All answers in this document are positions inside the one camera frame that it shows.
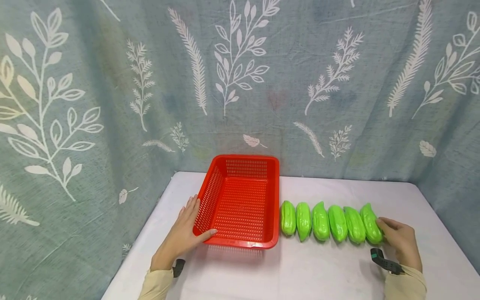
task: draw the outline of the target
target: beige sleeve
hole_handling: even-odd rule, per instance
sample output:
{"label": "beige sleeve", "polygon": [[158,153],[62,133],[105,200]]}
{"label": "beige sleeve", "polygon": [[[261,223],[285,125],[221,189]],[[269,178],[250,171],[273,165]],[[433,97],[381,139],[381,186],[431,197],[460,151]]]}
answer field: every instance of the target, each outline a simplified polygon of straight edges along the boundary
{"label": "beige sleeve", "polygon": [[173,270],[153,271],[148,270],[138,300],[165,300],[168,289],[172,284]]}
{"label": "beige sleeve", "polygon": [[388,273],[385,280],[385,300],[425,300],[427,286],[423,274],[402,265],[404,274]]}

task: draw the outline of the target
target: green toy vegetable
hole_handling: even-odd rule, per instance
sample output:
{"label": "green toy vegetable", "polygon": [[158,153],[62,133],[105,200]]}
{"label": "green toy vegetable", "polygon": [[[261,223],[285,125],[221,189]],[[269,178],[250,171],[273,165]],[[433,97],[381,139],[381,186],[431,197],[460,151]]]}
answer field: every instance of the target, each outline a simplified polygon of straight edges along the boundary
{"label": "green toy vegetable", "polygon": [[318,240],[328,240],[330,238],[330,224],[328,222],[328,213],[324,208],[324,202],[321,201],[312,210],[313,235]]}
{"label": "green toy vegetable", "polygon": [[299,232],[300,241],[304,241],[312,230],[312,219],[310,217],[310,208],[305,202],[297,205],[297,230]]}
{"label": "green toy vegetable", "polygon": [[338,242],[343,242],[347,238],[348,227],[343,209],[338,205],[332,205],[328,209],[328,218],[332,235]]}
{"label": "green toy vegetable", "polygon": [[347,219],[348,237],[352,242],[361,244],[365,242],[365,226],[360,214],[354,208],[345,206],[345,219]]}
{"label": "green toy vegetable", "polygon": [[285,235],[295,234],[295,230],[297,228],[295,220],[295,207],[290,201],[283,202],[280,218],[282,232],[285,233]]}
{"label": "green toy vegetable", "polygon": [[360,210],[360,216],[365,225],[365,232],[370,243],[376,245],[382,242],[382,232],[377,226],[375,220],[377,216],[372,210],[370,203],[365,204]]}

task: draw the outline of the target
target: white tablecloth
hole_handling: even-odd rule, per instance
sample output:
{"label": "white tablecloth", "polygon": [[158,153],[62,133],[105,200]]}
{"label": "white tablecloth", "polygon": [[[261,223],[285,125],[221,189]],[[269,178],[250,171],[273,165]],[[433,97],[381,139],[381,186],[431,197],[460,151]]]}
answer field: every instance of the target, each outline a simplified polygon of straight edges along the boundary
{"label": "white tablecloth", "polygon": [[[175,222],[188,197],[197,193],[204,173],[179,172],[115,275],[103,300],[135,300],[150,259]],[[370,202],[378,216],[413,226],[427,281],[427,299],[479,299],[480,276],[450,236],[418,188],[409,183],[280,178],[280,202],[319,201],[360,209]],[[320,244],[313,236],[281,236],[271,250],[202,245],[185,257],[168,300],[350,300],[383,299],[384,271],[370,259],[371,246],[333,238]],[[394,259],[388,247],[385,256]]]}

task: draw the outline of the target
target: feather print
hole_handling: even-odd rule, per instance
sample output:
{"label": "feather print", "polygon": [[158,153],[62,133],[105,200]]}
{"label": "feather print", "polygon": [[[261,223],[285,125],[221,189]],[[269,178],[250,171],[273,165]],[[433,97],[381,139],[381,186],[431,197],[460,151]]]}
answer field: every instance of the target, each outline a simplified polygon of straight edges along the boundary
{"label": "feather print", "polygon": [[405,67],[396,81],[395,88],[388,97],[387,107],[390,108],[388,114],[392,117],[393,109],[402,99],[405,91],[415,77],[415,73],[425,61],[428,45],[430,44],[430,35],[432,34],[432,6],[431,0],[420,0],[420,12],[418,16],[417,29],[415,31],[415,41],[413,42],[413,52],[408,57]]}
{"label": "feather print", "polygon": [[172,18],[172,22],[176,25],[177,31],[187,48],[187,52],[192,59],[192,71],[193,71],[193,85],[195,86],[195,96],[197,98],[198,106],[203,109],[204,114],[207,115],[206,111],[206,95],[205,95],[205,67],[198,50],[197,43],[193,39],[192,35],[188,31],[188,27],[185,25],[185,22],[180,19],[180,16],[177,12],[171,8],[168,8],[168,12]]}
{"label": "feather print", "polygon": [[167,145],[165,145],[160,140],[149,140],[149,141],[146,141],[145,143],[143,143],[142,146],[157,146],[157,147],[162,148],[163,150],[165,150],[167,152],[175,152],[174,150],[172,150],[172,148],[168,147]]}
{"label": "feather print", "polygon": [[320,154],[323,158],[325,158],[324,155],[322,154],[322,148],[320,147],[320,143],[318,142],[318,139],[315,133],[310,128],[308,128],[308,126],[305,124],[302,124],[300,122],[293,122],[293,124],[298,128],[302,129],[307,134],[307,136],[310,138],[310,141],[312,142],[313,147],[315,148],[315,151],[318,154]]}

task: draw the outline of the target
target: teal curtain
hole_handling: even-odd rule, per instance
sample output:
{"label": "teal curtain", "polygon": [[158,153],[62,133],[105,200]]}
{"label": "teal curtain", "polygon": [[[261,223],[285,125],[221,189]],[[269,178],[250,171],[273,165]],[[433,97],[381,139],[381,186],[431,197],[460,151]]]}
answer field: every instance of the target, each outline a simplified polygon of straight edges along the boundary
{"label": "teal curtain", "polygon": [[480,2],[1,4],[0,299],[101,298],[223,153],[412,182],[480,270]]}

